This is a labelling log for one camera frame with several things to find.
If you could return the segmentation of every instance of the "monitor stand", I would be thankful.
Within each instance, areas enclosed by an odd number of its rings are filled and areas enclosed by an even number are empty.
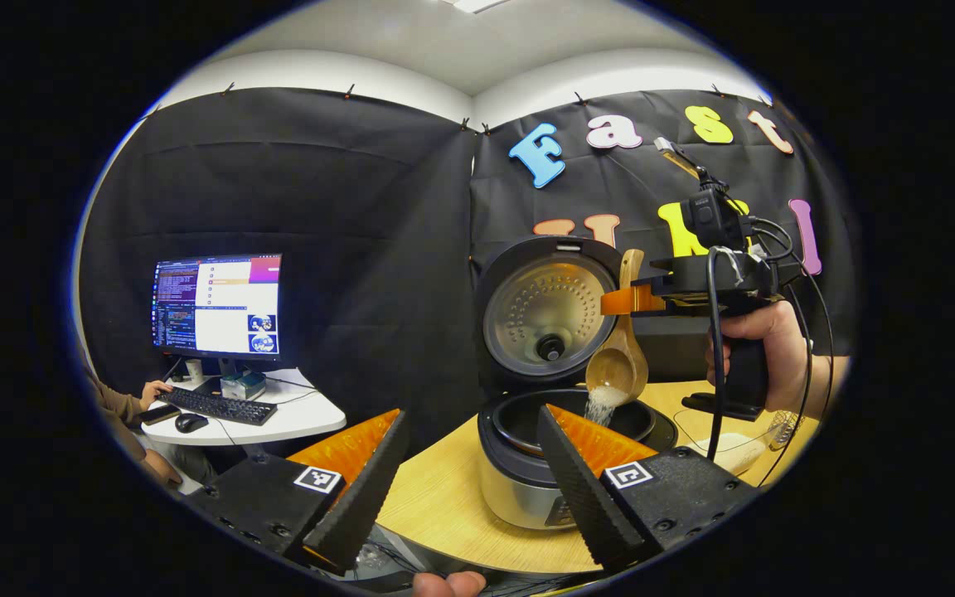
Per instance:
[[[208,394],[209,396],[220,396],[222,394],[220,379],[224,375],[234,375],[235,373],[238,373],[238,367],[235,366],[235,359],[221,358],[220,377],[206,379],[204,383],[201,383],[200,386],[194,388],[194,392],[197,392],[198,394]]]

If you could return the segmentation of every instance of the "rice cooker lid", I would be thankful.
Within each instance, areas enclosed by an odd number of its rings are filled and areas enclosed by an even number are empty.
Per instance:
[[[505,250],[478,283],[481,338],[494,364],[541,381],[583,369],[617,318],[599,313],[617,290],[621,254],[606,243],[542,235]]]

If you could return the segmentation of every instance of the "keyboard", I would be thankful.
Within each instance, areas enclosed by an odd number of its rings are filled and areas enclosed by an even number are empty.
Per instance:
[[[157,400],[166,401],[170,405],[177,405],[179,408],[200,413],[200,415],[233,420],[235,423],[247,425],[262,425],[278,410],[277,405],[269,403],[209,396],[209,394],[198,394],[182,388],[160,394]]]

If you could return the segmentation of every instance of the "ceiling light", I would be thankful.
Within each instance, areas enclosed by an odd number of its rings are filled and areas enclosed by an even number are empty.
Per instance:
[[[494,5],[502,4],[507,2],[507,0],[441,0],[447,2],[448,4],[453,5],[458,8],[458,10],[465,12],[477,12],[484,11],[485,8],[494,7]]]

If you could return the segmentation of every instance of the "blue letter f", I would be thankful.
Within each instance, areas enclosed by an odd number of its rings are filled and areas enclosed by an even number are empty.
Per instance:
[[[533,132],[526,135],[526,138],[518,141],[515,147],[507,155],[511,158],[518,158],[522,163],[533,172],[533,186],[542,188],[552,178],[558,177],[565,170],[565,163],[555,162],[548,158],[549,155],[561,155],[562,147],[554,139],[547,137],[557,131],[553,124],[541,124],[533,129]]]

